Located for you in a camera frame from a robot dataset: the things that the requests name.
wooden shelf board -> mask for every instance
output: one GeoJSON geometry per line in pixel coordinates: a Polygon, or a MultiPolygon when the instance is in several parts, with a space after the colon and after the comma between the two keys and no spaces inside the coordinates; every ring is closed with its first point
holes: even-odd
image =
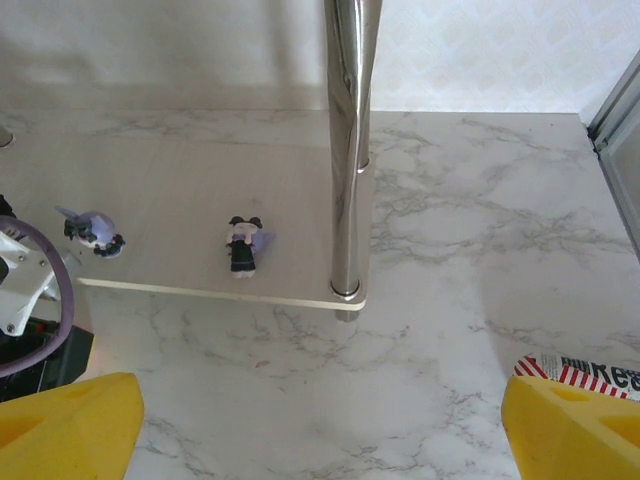
{"type": "Polygon", "coordinates": [[[369,268],[374,168],[358,177],[361,289],[329,287],[331,156],[327,148],[23,134],[0,153],[0,192],[18,217],[83,263],[86,285],[359,310],[369,268]],[[63,236],[55,205],[98,210],[127,242],[98,258],[63,236]],[[229,272],[234,215],[258,216],[275,240],[251,279],[229,272]]]}

white robot part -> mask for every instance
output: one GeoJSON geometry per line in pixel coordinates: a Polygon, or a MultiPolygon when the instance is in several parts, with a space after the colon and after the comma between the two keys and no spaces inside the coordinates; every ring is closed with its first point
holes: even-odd
{"type": "Polygon", "coordinates": [[[0,330],[19,337],[38,298],[54,278],[44,253],[31,250],[0,232],[0,257],[9,272],[0,283],[0,330]]]}

red and white package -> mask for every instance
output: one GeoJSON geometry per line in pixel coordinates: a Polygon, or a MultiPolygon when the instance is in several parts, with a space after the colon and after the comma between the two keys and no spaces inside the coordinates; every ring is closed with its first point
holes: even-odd
{"type": "Polygon", "coordinates": [[[515,375],[539,377],[592,392],[640,402],[640,372],[544,353],[525,355],[513,367],[515,375]]]}

metal door frame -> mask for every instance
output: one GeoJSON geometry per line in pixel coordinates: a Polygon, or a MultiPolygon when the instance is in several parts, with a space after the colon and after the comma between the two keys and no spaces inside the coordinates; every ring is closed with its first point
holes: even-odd
{"type": "Polygon", "coordinates": [[[633,208],[613,155],[640,124],[640,51],[587,128],[629,238],[640,259],[640,212],[633,208]]]}

fairy figurine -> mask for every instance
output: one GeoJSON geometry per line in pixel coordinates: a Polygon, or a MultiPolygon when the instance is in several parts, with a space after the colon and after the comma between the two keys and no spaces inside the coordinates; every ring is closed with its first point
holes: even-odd
{"type": "Polygon", "coordinates": [[[56,207],[66,220],[64,236],[78,241],[93,253],[103,258],[113,258],[120,254],[125,245],[122,235],[116,233],[113,220],[102,212],[85,212],[77,214],[62,207],[56,207]]]}
{"type": "Polygon", "coordinates": [[[231,273],[234,278],[251,278],[256,273],[255,256],[274,237],[262,231],[262,221],[258,217],[245,220],[233,217],[227,234],[227,246],[231,256],[231,273]]]}

